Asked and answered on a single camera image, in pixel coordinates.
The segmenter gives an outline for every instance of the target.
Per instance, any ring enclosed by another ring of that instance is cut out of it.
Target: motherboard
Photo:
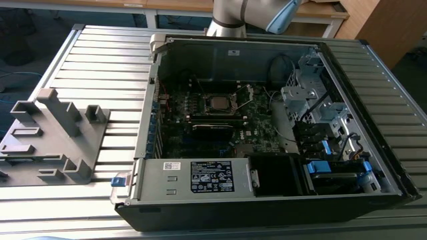
[[[282,100],[279,91],[256,83],[202,81],[194,74],[159,85],[163,158],[284,152],[270,110],[271,102]]]

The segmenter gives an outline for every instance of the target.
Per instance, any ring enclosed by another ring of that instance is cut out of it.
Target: cable
[[[283,98],[283,96],[282,96],[282,94],[280,94],[279,98],[274,99],[276,93],[279,93],[279,91],[275,91],[275,92],[271,94],[271,96],[270,96],[268,93],[267,93],[267,95],[270,96],[268,110],[272,109],[272,100],[279,101],[279,100]]]
[[[304,119],[304,117],[308,116],[308,114],[316,109],[316,107],[322,104],[322,102],[326,100],[326,98],[330,95],[330,90],[326,91],[326,93],[323,94],[323,96],[318,99],[318,101],[315,102],[315,104],[307,109],[306,113],[302,115],[302,117],[299,118],[299,121],[302,121]]]
[[[355,141],[355,144],[359,146],[359,150],[355,152],[350,160],[355,160],[359,158],[359,154],[363,152],[363,145],[360,144],[359,140]]]
[[[13,102],[13,101],[3,101],[3,100],[0,100],[0,103],[4,103],[4,104],[16,104],[16,102]]]
[[[296,144],[299,143],[298,141],[291,140],[291,139],[288,139],[286,136],[283,136],[275,126],[274,126],[274,130],[275,130],[275,132],[278,133],[278,135],[279,135],[284,140],[287,140],[287,141],[290,141],[290,142],[294,142],[294,143],[296,143]]]
[[[350,138],[351,138],[354,135],[358,135],[358,133],[351,132],[351,133],[347,135],[346,139],[344,139],[344,143],[343,143],[343,145],[342,145],[342,148],[340,148],[340,151],[339,151],[339,154],[338,154],[338,161],[343,158],[343,154],[344,154],[347,142],[348,142]]]
[[[38,75],[40,78],[43,77],[43,75],[40,73],[32,72],[32,71],[17,71],[17,72],[8,72],[8,71],[3,71],[3,70],[0,70],[0,71],[7,73],[7,74],[1,75],[0,78],[9,76],[9,75],[13,75],[13,74],[31,74],[31,75]]]
[[[286,55],[284,53],[279,53],[279,55],[275,56],[275,57],[271,59],[270,63],[268,63],[268,68],[267,68],[267,80],[266,80],[266,82],[267,82],[268,85],[272,85],[272,79],[271,79],[272,67],[274,67],[275,60],[276,60],[279,57],[282,57],[282,60],[283,60],[286,63],[291,63],[291,67],[292,67],[292,72],[291,72],[291,74],[288,75],[288,78],[287,78],[287,82],[286,82],[286,83],[288,83],[290,79],[296,80],[296,67],[295,67],[294,61],[292,61],[292,59],[291,59],[291,57],[290,57],[288,55]]]

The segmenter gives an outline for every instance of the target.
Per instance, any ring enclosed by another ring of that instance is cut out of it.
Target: wooden table
[[[86,12],[144,14],[150,29],[158,28],[158,16],[212,17],[212,0],[3,0],[0,7],[48,9]],[[292,19],[295,23],[327,25],[324,38],[334,38],[348,19],[347,12],[338,12],[331,3],[304,3]]]

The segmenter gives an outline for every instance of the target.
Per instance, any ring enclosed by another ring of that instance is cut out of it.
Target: table leg
[[[158,28],[158,11],[155,9],[144,9],[144,14],[147,17],[147,27],[150,29]]]
[[[342,18],[336,18],[331,20],[330,25],[326,28],[326,31],[323,33],[323,38],[335,38],[336,33],[339,32],[340,26],[343,24],[343,19]]]

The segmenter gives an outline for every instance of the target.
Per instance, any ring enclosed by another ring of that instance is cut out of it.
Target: white sticker
[[[228,56],[239,56],[240,50],[228,50]]]
[[[164,162],[163,163],[163,170],[182,170],[182,163],[180,162]]]
[[[128,4],[128,3],[126,3],[126,4],[123,4],[126,7],[134,7],[134,8],[142,8],[143,7],[143,5],[142,4]]]

